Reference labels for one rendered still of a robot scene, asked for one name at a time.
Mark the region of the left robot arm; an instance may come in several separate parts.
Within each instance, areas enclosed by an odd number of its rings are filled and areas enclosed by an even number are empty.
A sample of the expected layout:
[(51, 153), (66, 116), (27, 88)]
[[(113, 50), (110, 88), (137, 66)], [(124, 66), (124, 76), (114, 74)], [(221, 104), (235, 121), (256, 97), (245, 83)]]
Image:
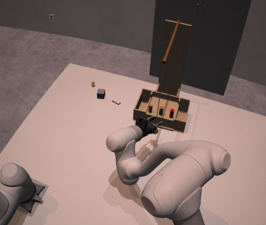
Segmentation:
[(0, 170), (0, 225), (8, 225), (18, 206), (31, 211), (39, 197), (42, 185), (32, 182), (27, 171), (14, 163), (5, 164)]

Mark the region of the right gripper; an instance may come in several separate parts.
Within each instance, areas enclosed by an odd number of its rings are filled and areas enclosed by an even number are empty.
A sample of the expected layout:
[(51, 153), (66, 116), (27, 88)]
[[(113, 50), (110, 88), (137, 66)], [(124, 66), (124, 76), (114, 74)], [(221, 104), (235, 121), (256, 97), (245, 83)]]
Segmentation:
[(162, 125), (162, 122), (157, 123), (156, 125), (153, 125), (149, 121), (154, 120), (155, 116), (150, 118), (145, 118), (143, 116), (140, 116), (136, 122), (135, 125), (130, 126), (129, 128), (132, 128), (135, 130), (137, 134), (137, 141), (140, 141), (143, 137), (147, 136), (148, 134), (152, 134), (156, 131), (157, 127)]

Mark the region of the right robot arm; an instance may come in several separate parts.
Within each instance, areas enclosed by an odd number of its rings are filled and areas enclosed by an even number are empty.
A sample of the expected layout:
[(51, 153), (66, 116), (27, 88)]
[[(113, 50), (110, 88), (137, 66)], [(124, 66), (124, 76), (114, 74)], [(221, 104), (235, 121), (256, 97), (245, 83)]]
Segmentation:
[(168, 218), (174, 225), (205, 225), (201, 212), (202, 187), (227, 171), (230, 154), (222, 146), (203, 140), (166, 142), (142, 163), (135, 154), (137, 134), (121, 128), (106, 139), (115, 153), (120, 180), (134, 185), (139, 177), (150, 174), (165, 159), (172, 159), (156, 172), (141, 193), (144, 208), (157, 218)]

